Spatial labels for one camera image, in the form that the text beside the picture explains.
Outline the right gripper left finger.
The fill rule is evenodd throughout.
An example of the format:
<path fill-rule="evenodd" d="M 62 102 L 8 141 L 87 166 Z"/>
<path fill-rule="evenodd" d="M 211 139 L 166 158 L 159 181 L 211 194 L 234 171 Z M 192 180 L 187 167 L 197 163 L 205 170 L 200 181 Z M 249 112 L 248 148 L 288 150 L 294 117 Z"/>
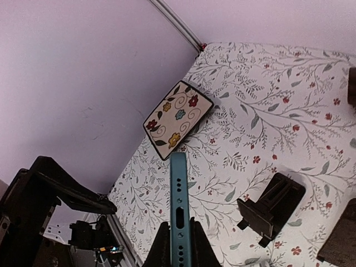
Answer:
<path fill-rule="evenodd" d="M 171 267 L 170 227 L 162 222 L 142 267 Z"/>

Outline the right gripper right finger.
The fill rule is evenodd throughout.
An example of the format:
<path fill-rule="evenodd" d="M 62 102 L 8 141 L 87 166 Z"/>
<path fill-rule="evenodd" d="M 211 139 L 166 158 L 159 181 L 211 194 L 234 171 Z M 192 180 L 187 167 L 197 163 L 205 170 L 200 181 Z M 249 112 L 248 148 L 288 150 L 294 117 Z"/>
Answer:
<path fill-rule="evenodd" d="M 220 267 L 220 263 L 198 221 L 190 219 L 191 255 L 193 267 Z"/>

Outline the teal smartphone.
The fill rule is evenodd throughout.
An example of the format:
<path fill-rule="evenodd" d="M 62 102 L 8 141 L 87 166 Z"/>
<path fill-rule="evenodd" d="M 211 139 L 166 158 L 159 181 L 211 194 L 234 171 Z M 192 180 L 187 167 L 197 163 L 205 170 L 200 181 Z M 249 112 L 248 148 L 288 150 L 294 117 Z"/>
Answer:
<path fill-rule="evenodd" d="M 192 265 L 186 154 L 170 155 L 170 250 L 171 265 Z"/>

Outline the black smartphone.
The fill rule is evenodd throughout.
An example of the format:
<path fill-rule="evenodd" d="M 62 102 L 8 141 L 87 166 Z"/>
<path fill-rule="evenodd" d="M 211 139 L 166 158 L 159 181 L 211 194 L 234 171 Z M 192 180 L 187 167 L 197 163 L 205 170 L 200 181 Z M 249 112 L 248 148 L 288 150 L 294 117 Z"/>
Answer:
<path fill-rule="evenodd" d="M 335 266 L 355 266 L 355 217 L 341 217 L 317 259 Z"/>

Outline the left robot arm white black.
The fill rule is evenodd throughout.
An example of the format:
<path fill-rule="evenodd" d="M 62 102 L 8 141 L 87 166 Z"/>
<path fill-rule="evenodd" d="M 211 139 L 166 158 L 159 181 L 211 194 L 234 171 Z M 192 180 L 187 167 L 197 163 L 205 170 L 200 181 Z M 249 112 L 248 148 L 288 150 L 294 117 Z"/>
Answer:
<path fill-rule="evenodd" d="M 53 158 L 39 156 L 20 169 L 1 198 L 1 266 L 72 266 L 70 247 L 44 236 L 55 208 L 100 215 L 117 208 L 80 185 Z"/>

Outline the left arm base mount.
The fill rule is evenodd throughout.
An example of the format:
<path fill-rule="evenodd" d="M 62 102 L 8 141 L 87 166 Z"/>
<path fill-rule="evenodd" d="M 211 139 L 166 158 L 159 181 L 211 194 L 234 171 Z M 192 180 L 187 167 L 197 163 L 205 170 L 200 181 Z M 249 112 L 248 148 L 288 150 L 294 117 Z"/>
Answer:
<path fill-rule="evenodd" d="M 106 215 L 100 215 L 94 222 L 78 220 L 69 229 L 68 243 L 77 249 L 93 251 L 96 266 L 120 266 L 124 246 L 115 238 Z"/>

